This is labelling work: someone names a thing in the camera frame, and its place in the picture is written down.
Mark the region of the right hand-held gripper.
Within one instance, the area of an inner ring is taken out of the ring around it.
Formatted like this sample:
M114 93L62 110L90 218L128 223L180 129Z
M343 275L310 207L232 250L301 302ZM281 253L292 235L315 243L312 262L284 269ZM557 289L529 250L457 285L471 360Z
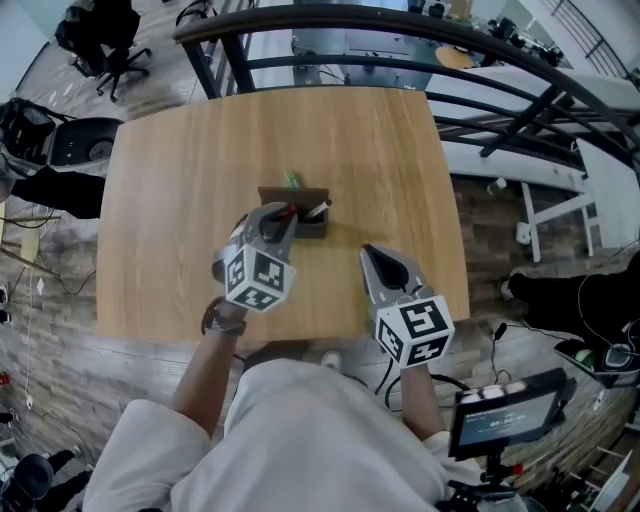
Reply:
M436 294L417 263L394 249L365 244L360 265L372 338L399 368L443 356L455 333L454 322L445 298Z

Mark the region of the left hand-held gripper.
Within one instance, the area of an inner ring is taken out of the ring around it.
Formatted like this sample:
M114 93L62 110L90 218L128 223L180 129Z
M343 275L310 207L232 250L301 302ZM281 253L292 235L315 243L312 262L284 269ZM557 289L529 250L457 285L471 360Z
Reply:
M297 223L296 208L285 202L261 205L238 221L212 264L228 302L264 313L286 300L296 274L289 255Z

